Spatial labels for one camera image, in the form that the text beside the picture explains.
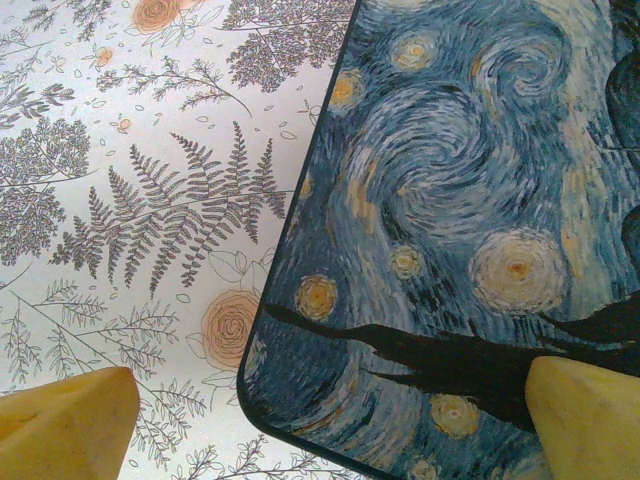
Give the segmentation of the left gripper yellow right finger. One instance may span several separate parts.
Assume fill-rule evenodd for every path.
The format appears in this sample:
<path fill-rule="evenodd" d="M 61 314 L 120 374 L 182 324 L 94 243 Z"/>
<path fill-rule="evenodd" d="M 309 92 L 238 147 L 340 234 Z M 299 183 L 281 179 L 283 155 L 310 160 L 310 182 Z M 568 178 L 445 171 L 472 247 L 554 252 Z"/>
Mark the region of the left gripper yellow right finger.
<path fill-rule="evenodd" d="M 554 480 L 640 480 L 640 378 L 539 357 L 525 399 Z"/>

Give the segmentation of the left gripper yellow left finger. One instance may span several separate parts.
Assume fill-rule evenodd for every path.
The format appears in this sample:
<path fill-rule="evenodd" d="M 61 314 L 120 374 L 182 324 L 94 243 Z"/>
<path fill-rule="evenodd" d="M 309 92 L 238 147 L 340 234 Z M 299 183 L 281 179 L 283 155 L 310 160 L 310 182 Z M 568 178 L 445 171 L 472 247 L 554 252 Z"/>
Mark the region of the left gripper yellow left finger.
<path fill-rule="evenodd" d="M 117 480 L 139 413 L 109 367 L 0 397 L 0 480 Z"/>

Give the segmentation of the starry night mouse pad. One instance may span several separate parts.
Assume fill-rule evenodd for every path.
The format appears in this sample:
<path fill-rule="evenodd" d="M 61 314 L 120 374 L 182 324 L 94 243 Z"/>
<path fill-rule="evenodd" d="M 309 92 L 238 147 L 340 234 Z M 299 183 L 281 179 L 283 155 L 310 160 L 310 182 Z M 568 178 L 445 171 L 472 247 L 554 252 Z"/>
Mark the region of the starry night mouse pad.
<path fill-rule="evenodd" d="M 237 380 L 380 480 L 552 480 L 531 362 L 640 377 L 640 0 L 359 0 Z"/>

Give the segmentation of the floral patterned tablecloth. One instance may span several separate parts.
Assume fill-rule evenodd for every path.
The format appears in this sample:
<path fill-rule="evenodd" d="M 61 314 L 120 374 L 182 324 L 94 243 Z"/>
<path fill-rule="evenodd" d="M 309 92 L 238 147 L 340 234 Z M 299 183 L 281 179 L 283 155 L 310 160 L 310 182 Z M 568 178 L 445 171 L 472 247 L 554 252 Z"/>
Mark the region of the floral patterned tablecloth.
<path fill-rule="evenodd" d="M 0 0 L 0 397 L 125 366 L 119 480 L 363 480 L 236 369 L 356 0 Z"/>

